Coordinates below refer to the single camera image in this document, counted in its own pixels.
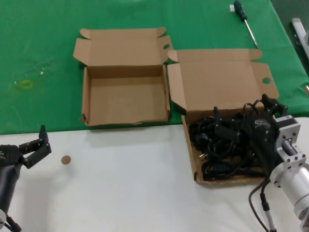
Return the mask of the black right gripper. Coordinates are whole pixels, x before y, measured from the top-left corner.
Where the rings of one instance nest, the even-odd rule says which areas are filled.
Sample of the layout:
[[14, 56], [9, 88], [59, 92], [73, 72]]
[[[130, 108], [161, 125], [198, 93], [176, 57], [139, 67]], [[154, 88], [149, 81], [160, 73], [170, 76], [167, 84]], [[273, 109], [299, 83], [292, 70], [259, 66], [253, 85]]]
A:
[[213, 109], [214, 132], [216, 135], [232, 142], [240, 141], [241, 133], [249, 142], [249, 148], [256, 156], [261, 168], [267, 176], [274, 169], [276, 163], [276, 132], [273, 127], [273, 119], [286, 116], [288, 107], [262, 95], [264, 112], [259, 115], [246, 116], [242, 120], [240, 111], [220, 110], [217, 106]]

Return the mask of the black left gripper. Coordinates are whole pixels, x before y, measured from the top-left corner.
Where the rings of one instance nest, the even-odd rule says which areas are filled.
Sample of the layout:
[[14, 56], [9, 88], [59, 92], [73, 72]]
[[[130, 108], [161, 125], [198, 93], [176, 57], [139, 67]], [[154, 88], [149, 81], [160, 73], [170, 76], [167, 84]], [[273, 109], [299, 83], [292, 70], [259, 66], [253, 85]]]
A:
[[0, 209], [9, 210], [20, 170], [23, 155], [33, 152], [25, 158], [24, 165], [30, 169], [52, 151], [45, 125], [41, 125], [39, 138], [20, 146], [0, 146]]

